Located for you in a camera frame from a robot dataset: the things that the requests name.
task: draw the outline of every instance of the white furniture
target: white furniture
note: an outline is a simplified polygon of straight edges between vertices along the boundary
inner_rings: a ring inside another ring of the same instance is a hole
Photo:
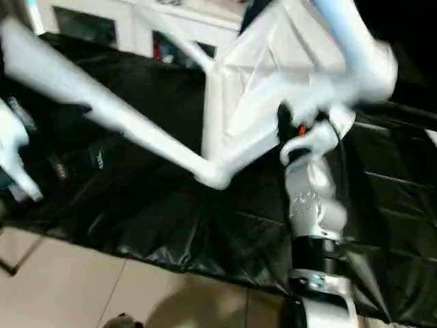
[[[28,0],[37,33],[59,33],[54,7],[111,19],[117,48],[153,56],[153,30],[141,13],[158,12],[184,31],[190,41],[216,47],[221,52],[238,35],[245,5],[238,0],[185,0],[182,5],[163,5],[156,0]]]

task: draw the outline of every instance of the bicycle frame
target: bicycle frame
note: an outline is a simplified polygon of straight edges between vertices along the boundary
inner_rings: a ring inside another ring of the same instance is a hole
[[[296,126],[312,126],[321,107],[329,113],[335,108],[333,121],[344,136],[354,122],[349,105],[384,100],[394,89],[397,62],[387,45],[372,38],[352,0],[278,0],[215,59],[189,41],[168,15],[153,7],[137,15],[167,31],[206,74],[203,157],[11,18],[0,26],[5,73],[62,103],[88,104],[92,111],[85,115],[91,121],[122,132],[216,189],[277,145],[281,103],[292,110]],[[303,35],[295,21],[309,32]],[[304,49],[300,56],[296,45]],[[336,144],[319,147],[320,154]]]

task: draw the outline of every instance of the cabinet door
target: cabinet door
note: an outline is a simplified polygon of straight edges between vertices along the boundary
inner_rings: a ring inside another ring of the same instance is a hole
[[[44,30],[135,51],[133,4],[118,0],[37,0]]]

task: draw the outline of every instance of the black stand leg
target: black stand leg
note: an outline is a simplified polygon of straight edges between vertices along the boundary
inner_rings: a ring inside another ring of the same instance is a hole
[[[8,275],[14,277],[17,273],[17,268],[10,266],[8,263],[0,259],[0,268],[6,271]]]

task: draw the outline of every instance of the black plastic sheet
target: black plastic sheet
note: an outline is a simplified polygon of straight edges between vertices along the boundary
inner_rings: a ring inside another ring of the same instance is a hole
[[[65,37],[44,38],[199,152],[202,72]],[[10,85],[35,117],[43,119],[57,106]],[[437,327],[437,148],[422,129],[437,126],[437,119],[411,106],[363,107],[344,139],[350,217],[343,261],[361,314]],[[289,292],[291,243],[277,150],[242,170],[227,190],[215,191],[84,119],[45,138],[47,151],[23,150],[45,198],[13,206],[11,225],[176,272]],[[54,156],[68,173],[64,182],[50,173],[46,158]],[[338,181],[336,151],[328,162]]]

